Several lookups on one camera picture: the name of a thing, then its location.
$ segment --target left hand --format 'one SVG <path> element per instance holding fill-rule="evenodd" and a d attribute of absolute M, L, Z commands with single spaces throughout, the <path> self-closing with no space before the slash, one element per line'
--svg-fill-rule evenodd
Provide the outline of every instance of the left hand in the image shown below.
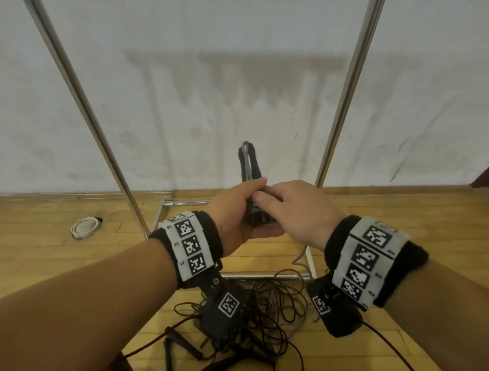
<path fill-rule="evenodd" d="M 266 178 L 249 180 L 215 196 L 206 208 L 221 237 L 224 256 L 231 255 L 250 238 L 278 237 L 285 232 L 278 223 L 252 227 L 243 220 L 246 200 L 267 184 Z"/>

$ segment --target baseboard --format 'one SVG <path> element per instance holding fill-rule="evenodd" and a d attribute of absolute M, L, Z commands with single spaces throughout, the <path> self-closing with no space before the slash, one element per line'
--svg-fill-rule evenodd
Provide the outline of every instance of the baseboard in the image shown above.
<path fill-rule="evenodd" d="M 211 198 L 221 189 L 183 189 L 174 191 L 134 191 L 138 200 L 161 198 Z M 433 194 L 433 193 L 470 193 L 480 192 L 469 185 L 400 185 L 400 186 L 365 186 L 365 187 L 325 187 L 329 195 L 389 195 L 389 194 Z M 63 201 L 90 199 L 124 199 L 120 192 L 104 193 L 31 193 L 0 194 L 0 201 Z"/>

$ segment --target round floor socket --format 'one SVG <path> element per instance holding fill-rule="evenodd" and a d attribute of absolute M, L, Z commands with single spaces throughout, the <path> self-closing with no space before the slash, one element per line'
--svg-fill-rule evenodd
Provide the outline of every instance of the round floor socket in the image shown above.
<path fill-rule="evenodd" d="M 78 220 L 71 227 L 71 235 L 74 239 L 81 240 L 94 234 L 102 226 L 102 219 L 89 216 Z"/>

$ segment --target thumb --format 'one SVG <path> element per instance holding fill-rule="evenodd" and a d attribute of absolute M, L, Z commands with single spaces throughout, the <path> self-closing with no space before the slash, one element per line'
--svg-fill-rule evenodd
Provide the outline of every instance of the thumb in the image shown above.
<path fill-rule="evenodd" d="M 268 193 L 256 191 L 253 193 L 253 202 L 263 211 L 269 213 L 280 222 L 284 204 Z"/>

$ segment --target forearm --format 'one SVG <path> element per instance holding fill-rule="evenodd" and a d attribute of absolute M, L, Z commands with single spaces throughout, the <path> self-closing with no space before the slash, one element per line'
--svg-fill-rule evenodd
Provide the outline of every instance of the forearm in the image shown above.
<path fill-rule="evenodd" d="M 172 296 L 155 239 L 0 300 L 2 370 L 101 370 Z"/>
<path fill-rule="evenodd" d="M 430 260 L 384 308 L 444 371 L 487 366 L 488 289 Z"/>

